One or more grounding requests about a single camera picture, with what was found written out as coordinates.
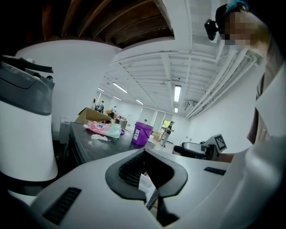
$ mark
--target standing person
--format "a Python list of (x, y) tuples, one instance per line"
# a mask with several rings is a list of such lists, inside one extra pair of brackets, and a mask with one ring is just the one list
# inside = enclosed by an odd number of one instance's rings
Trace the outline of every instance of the standing person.
[[(258, 49), (267, 60), (265, 73), (257, 86), (256, 99), (267, 89), (284, 63), (283, 55), (268, 26), (264, 23), (270, 16), (264, 15), (263, 11), (258, 11), (259, 4), (261, 5), (260, 2), (256, 4), (250, 0), (233, 0), (219, 7), (215, 15), (218, 31), (223, 39), (233, 40), (246, 48)], [(268, 136), (262, 117), (255, 109), (247, 138), (254, 144), (265, 141)], [(231, 162), (233, 156), (234, 154), (222, 154), (219, 160)]]
[(113, 119), (114, 114), (115, 114), (115, 112), (116, 112), (115, 108), (116, 108), (116, 106), (114, 106), (114, 108), (111, 109), (110, 117), (111, 117), (112, 119)]
[(173, 124), (174, 124), (174, 122), (172, 121), (172, 122), (170, 123), (170, 125), (168, 126), (168, 128), (166, 129), (167, 133), (166, 133), (166, 136), (165, 136), (164, 141), (163, 141), (163, 144), (162, 144), (162, 146), (164, 146), (164, 147), (166, 147), (166, 142), (167, 142), (167, 140), (168, 140), (168, 138), (169, 138), (171, 132), (174, 131), (174, 130), (172, 130), (172, 125), (173, 125)]
[(99, 104), (99, 112), (103, 114), (103, 110), (104, 110), (104, 101), (102, 100), (101, 103)]

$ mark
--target cluttered table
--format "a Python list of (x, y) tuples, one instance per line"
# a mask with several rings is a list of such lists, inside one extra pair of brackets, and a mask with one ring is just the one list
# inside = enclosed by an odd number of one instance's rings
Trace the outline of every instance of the cluttered table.
[(155, 148), (155, 144), (151, 142), (147, 142), (145, 146), (132, 143), (133, 134), (128, 131), (119, 139), (107, 136), (107, 141), (92, 139), (94, 134), (93, 131), (85, 129), (83, 124), (71, 123), (69, 151), (73, 152), (77, 165), (133, 149)]

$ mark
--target plastic bag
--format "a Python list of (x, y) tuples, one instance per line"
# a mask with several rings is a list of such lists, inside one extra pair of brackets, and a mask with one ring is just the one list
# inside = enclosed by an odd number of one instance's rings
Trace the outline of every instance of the plastic bag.
[(112, 138), (119, 138), (121, 134), (121, 125), (119, 124), (106, 124), (102, 122), (93, 121), (90, 124), (85, 124), (84, 127), (95, 133)]

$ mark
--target ceiling light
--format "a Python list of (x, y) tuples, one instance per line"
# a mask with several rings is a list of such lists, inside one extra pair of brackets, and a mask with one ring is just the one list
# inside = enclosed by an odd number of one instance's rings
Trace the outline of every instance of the ceiling light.
[(121, 99), (119, 99), (119, 98), (117, 98), (117, 97), (115, 97), (115, 96), (114, 96), (114, 98), (116, 98), (116, 99), (118, 99), (118, 100), (121, 100)]
[(174, 97), (175, 102), (179, 102), (179, 98), (180, 98), (180, 94), (181, 94), (181, 88), (182, 88), (182, 86), (179, 86), (179, 85), (175, 86), (175, 97)]
[(136, 99), (136, 101), (138, 102), (138, 103), (140, 103), (140, 104), (142, 104), (142, 105), (144, 105), (142, 102), (140, 102), (138, 99)]
[(120, 90), (124, 91), (125, 93), (128, 93), (126, 90), (124, 90), (122, 87), (118, 86), (116, 83), (112, 83), (114, 86), (117, 86)]

